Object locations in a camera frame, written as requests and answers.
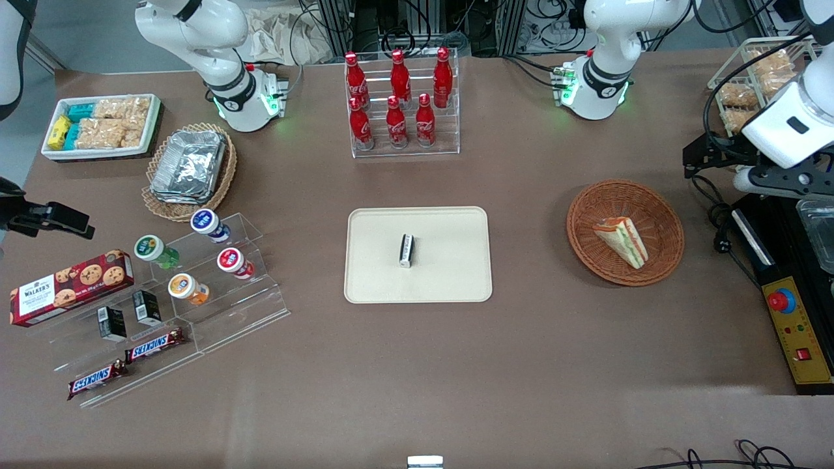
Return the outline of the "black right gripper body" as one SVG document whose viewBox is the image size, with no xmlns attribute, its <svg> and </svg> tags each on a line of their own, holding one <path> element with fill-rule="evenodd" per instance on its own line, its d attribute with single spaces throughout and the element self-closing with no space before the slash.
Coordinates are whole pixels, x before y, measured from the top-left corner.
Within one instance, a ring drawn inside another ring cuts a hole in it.
<svg viewBox="0 0 834 469">
<path fill-rule="evenodd" d="M 45 205 L 25 199 L 25 191 L 1 178 L 1 229 L 35 238 L 40 231 L 60 231 L 82 238 L 94 237 L 89 216 L 74 208 L 50 201 Z"/>
</svg>

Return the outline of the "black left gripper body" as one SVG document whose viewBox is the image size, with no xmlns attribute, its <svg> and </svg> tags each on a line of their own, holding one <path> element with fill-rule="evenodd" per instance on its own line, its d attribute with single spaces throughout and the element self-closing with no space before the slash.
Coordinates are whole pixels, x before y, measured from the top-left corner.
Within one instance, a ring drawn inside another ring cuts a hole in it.
<svg viewBox="0 0 834 469">
<path fill-rule="evenodd" d="M 683 149 L 687 179 L 705 169 L 734 167 L 732 183 L 738 191 L 783 198 L 831 198 L 833 175 L 822 163 L 825 158 L 832 163 L 831 145 L 784 169 L 741 135 L 701 134 Z"/>
</svg>

